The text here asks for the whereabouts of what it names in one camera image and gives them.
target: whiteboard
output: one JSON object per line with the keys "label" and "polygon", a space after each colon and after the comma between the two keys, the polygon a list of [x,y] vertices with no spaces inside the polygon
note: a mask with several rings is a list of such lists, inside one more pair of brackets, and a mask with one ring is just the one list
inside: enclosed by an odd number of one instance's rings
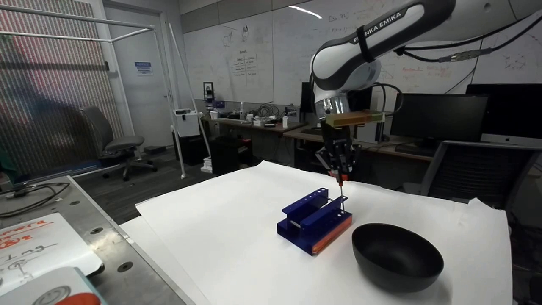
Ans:
{"label": "whiteboard", "polygon": [[[195,97],[204,99],[204,82],[214,82],[217,97],[224,100],[299,105],[302,82],[309,82],[311,77],[311,58],[326,41],[353,34],[360,26],[404,4],[407,0],[312,0],[302,7],[321,14],[322,19],[282,9],[185,34]],[[458,50],[421,55],[439,58],[455,51]],[[394,53],[380,60],[380,82],[422,94],[444,94],[463,80],[470,82],[477,63],[473,60],[431,65]]]}
{"label": "whiteboard", "polygon": [[[542,12],[538,12],[502,34],[485,39],[483,46],[493,48],[509,41],[541,16]],[[542,24],[507,48],[480,58],[475,83],[542,83]]]}

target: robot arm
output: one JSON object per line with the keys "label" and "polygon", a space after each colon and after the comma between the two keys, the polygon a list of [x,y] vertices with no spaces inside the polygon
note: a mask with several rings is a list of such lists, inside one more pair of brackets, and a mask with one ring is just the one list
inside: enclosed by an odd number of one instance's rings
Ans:
{"label": "robot arm", "polygon": [[412,0],[355,34],[326,43],[312,58],[316,102],[373,87],[378,56],[414,41],[463,41],[510,26],[542,0]]}

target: door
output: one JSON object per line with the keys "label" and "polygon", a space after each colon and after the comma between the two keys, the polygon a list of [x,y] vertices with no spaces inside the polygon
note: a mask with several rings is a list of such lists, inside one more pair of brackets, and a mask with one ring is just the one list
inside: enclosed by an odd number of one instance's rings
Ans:
{"label": "door", "polygon": [[[162,28],[162,17],[153,12],[106,7],[106,16],[109,21]],[[133,31],[111,28],[112,38]],[[136,134],[146,138],[145,146],[172,146],[172,107],[155,31],[116,43],[116,53]]]}

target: white table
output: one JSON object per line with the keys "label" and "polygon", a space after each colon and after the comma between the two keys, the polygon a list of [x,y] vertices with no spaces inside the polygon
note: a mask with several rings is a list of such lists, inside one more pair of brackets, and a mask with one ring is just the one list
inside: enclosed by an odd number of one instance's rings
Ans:
{"label": "white table", "polygon": [[[336,182],[273,163],[236,172],[138,205],[129,236],[195,304],[512,304],[507,216],[470,205],[348,183],[355,226],[312,258],[280,238],[282,209]],[[395,224],[429,239],[444,272],[421,294],[373,287],[360,272],[351,234],[372,222]]]}

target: black bowl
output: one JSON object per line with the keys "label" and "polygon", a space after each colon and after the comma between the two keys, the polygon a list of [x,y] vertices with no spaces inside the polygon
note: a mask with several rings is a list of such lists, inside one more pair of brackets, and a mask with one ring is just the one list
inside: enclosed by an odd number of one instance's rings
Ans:
{"label": "black bowl", "polygon": [[424,238],[387,224],[361,226],[353,234],[363,273],[388,292],[421,292],[443,273],[441,253]]}

